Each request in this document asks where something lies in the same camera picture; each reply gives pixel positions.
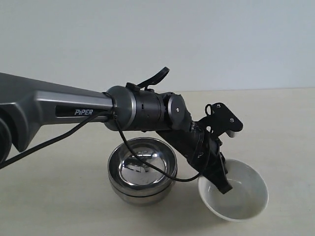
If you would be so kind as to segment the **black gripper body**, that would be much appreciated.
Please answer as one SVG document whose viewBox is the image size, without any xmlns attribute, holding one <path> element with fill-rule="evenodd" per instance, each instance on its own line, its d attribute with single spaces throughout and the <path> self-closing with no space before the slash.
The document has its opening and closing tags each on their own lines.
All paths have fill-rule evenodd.
<svg viewBox="0 0 315 236">
<path fill-rule="evenodd" d="M 221 141 L 201 121 L 191 124 L 189 131 L 167 130 L 157 134 L 178 151 L 187 163 L 204 177 L 225 177 Z"/>
</svg>

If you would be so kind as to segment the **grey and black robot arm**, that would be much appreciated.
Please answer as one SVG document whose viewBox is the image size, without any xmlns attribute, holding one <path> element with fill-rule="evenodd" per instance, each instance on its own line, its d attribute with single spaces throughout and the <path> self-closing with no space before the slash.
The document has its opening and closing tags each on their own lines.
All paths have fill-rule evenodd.
<svg viewBox="0 0 315 236">
<path fill-rule="evenodd" d="M 127 83 L 105 92 L 1 73 L 0 166 L 61 141 L 88 123 L 101 122 L 120 133 L 158 133 L 199 176 L 227 193 L 232 186 L 219 137 L 230 130 L 228 118 L 211 105 L 206 117 L 194 121 L 181 95 L 151 89 L 167 73 L 164 68 L 138 85 Z"/>
</svg>

